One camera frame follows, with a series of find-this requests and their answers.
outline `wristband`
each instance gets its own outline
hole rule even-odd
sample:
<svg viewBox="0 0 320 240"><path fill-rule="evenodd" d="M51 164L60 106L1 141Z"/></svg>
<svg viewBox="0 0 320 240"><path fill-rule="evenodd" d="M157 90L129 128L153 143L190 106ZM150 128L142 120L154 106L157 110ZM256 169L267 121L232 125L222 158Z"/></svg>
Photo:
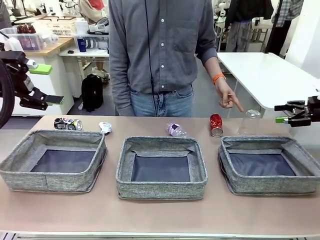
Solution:
<svg viewBox="0 0 320 240"><path fill-rule="evenodd" d="M213 84L216 85L216 81L221 77L224 77L224 79L226 79L226 77L223 73L219 73L219 74L215 75L214 78L212 79Z"/></svg>

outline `black bag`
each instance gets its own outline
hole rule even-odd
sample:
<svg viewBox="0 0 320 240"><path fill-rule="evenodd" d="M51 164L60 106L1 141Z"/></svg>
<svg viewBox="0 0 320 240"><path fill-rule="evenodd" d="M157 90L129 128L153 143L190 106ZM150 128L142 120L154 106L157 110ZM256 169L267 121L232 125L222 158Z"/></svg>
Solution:
<svg viewBox="0 0 320 240"><path fill-rule="evenodd" d="M101 107L104 102L103 85L101 77L89 74L81 86L83 108L89 113Z"/></svg>

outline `clothing rack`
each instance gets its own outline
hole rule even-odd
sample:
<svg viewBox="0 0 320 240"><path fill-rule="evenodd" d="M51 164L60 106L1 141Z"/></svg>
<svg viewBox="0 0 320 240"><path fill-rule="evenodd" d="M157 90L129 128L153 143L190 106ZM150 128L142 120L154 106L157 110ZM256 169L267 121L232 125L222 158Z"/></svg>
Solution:
<svg viewBox="0 0 320 240"><path fill-rule="evenodd" d="M274 22L273 22L273 25L272 25L272 30L271 30L271 33L270 33L270 36L269 36L269 39L268 39L268 43L266 44L266 47L265 47L265 50L264 50L265 54L269 53L270 45L271 45L272 39L273 39L274 34L275 34L275 29L277 27L277 23L278 23L278 20L279 20L281 6L282 6L283 1L284 0L279 0L279 6L278 6L278 9L276 10L276 13L274 15Z"/></svg>

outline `black can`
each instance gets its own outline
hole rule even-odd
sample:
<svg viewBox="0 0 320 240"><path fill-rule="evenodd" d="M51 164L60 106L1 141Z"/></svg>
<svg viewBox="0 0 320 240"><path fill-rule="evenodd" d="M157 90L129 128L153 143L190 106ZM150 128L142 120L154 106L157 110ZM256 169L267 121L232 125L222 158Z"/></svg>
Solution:
<svg viewBox="0 0 320 240"><path fill-rule="evenodd" d="M82 122L77 119L60 117L54 120L54 128L58 130L82 130Z"/></svg>

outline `hand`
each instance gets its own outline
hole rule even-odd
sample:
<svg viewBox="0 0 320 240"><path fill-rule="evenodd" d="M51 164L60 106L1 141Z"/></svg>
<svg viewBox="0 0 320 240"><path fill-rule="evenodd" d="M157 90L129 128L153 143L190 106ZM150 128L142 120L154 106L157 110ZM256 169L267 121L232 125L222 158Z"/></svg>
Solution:
<svg viewBox="0 0 320 240"><path fill-rule="evenodd" d="M215 89L221 97L221 107L223 107L224 109L231 109L235 104L240 112L244 111L244 108L241 106L241 103L239 102L236 94L229 87L224 77L220 77L217 79L217 81L215 82Z"/></svg>

